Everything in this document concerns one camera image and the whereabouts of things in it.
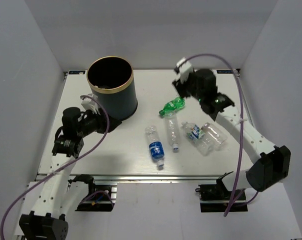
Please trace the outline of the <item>clear bottle dark blue label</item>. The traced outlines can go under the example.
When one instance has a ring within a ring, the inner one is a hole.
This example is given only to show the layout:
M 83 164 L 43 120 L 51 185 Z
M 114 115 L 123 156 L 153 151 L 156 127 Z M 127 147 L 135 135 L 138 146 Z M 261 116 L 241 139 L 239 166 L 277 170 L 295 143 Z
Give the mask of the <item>clear bottle dark blue label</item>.
M 145 128 L 145 136 L 148 141 L 148 149 L 153 162 L 159 170 L 164 168 L 165 152 L 159 137 L 157 128 L 154 125 Z

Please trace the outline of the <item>crushed Aquarius bottle blue label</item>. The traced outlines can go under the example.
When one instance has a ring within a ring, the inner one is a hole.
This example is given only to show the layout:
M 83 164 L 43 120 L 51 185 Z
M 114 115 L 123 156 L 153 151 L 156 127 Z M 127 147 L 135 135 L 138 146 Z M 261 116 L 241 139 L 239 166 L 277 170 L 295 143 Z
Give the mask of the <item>crushed Aquarius bottle blue label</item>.
M 100 89 L 100 90 L 110 90 L 110 89 L 113 89 L 112 87 L 110 86 L 107 86 L 107 85 L 102 85 L 102 86 L 94 86 L 96 89 Z

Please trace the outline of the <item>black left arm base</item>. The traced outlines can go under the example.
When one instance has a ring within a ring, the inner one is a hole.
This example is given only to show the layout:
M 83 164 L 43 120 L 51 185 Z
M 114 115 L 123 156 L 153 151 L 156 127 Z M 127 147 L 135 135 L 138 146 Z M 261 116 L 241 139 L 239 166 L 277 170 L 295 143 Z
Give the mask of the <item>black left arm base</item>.
M 116 203 L 117 185 L 93 184 L 85 201 L 82 201 L 77 212 L 111 212 Z

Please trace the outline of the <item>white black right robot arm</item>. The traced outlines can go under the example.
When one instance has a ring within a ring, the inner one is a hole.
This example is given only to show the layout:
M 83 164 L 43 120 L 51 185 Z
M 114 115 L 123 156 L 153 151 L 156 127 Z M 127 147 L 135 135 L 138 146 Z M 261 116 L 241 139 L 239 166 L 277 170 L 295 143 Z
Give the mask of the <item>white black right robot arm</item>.
M 235 189 L 252 188 L 263 192 L 288 176 L 291 151 L 278 147 L 260 134 L 247 120 L 235 103 L 218 91 L 216 76 L 209 69 L 188 73 L 187 79 L 174 80 L 172 85 L 181 98 L 198 100 L 204 113 L 222 126 L 246 152 L 252 162 L 249 169 L 227 173 L 220 177 L 216 187 L 217 195 L 227 200 Z

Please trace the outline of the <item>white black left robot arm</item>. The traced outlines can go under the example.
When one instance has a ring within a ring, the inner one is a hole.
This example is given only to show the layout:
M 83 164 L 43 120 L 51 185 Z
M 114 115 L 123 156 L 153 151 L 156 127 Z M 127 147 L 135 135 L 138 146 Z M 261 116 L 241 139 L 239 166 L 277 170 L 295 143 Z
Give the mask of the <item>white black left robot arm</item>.
M 122 123 L 108 114 L 101 115 L 101 110 L 68 107 L 62 112 L 62 126 L 54 136 L 50 173 L 30 213 L 22 214 L 19 219 L 27 240 L 66 239 L 67 214 L 75 211 L 83 199 L 96 196 L 97 187 L 90 175 L 82 174 L 71 180 L 70 174 L 84 146 L 84 137 L 92 133 L 105 135 Z

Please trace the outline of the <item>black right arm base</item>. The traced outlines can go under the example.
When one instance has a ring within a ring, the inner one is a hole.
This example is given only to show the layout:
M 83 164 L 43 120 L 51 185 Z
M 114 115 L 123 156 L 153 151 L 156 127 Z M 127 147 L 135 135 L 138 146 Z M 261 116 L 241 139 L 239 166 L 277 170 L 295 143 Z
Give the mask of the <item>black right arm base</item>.
M 216 184 L 201 184 L 195 192 L 199 195 L 200 211 L 202 213 L 224 213 L 228 207 L 231 197 L 231 191 L 218 188 Z M 247 212 L 248 207 L 245 205 L 247 199 L 244 192 L 236 190 L 235 197 L 240 197 L 230 208 L 230 212 Z

